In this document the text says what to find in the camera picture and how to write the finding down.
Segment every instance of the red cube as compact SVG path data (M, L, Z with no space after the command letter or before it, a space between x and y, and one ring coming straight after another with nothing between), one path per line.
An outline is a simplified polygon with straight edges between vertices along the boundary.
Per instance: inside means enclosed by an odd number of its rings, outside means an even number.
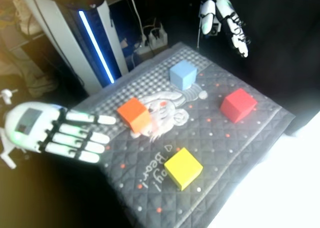
M237 123L249 115L257 103L251 95L240 88L224 98L220 110L233 123Z

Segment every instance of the gray mat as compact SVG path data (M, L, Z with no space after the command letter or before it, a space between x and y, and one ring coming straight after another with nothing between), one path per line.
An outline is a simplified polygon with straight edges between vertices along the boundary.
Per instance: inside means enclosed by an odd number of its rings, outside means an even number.
M198 69L196 84L184 92L169 82L169 69L181 60ZM238 88L258 104L249 116L233 124L219 107L223 98ZM152 127L138 135L130 132L116 112L132 97L152 113ZM206 227L294 118L181 43L142 63L76 108L117 118L113 126L92 126L111 137L101 168L132 226L150 228ZM203 165L203 171L179 191L163 163L183 147Z

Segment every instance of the blue cube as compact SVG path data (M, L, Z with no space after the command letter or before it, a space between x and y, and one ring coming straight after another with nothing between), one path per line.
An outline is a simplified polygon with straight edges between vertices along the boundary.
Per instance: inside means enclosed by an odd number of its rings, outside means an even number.
M197 68L186 60L180 61L170 69L170 81L178 89L184 91L196 82Z

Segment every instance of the cube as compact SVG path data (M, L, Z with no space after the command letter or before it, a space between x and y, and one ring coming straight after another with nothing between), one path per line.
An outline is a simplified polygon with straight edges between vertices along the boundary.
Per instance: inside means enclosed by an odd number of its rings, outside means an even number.
M220 110L230 121L237 123L246 117L257 103L251 95L240 88L224 99Z
M178 89L184 91L196 82L197 68L186 60L180 61L170 69L170 81Z
M203 166L186 148L182 148L164 163L164 169L179 189L183 191L200 175Z
M119 107L117 112L134 133L139 133L151 123L149 111L135 97Z

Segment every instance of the cartoon bear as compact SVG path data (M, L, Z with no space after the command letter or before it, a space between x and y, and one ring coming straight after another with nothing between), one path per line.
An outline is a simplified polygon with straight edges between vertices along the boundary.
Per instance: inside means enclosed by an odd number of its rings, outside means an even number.
M193 84L191 88L184 91L178 89L160 91L139 99L151 115L151 124L140 133L131 131L131 136L138 138L143 135L149 137L150 142L154 142L174 126L180 127L187 123L189 114L185 109L179 107L186 102L195 101L198 98L204 100L207 97L208 93L205 90L202 90L197 84Z

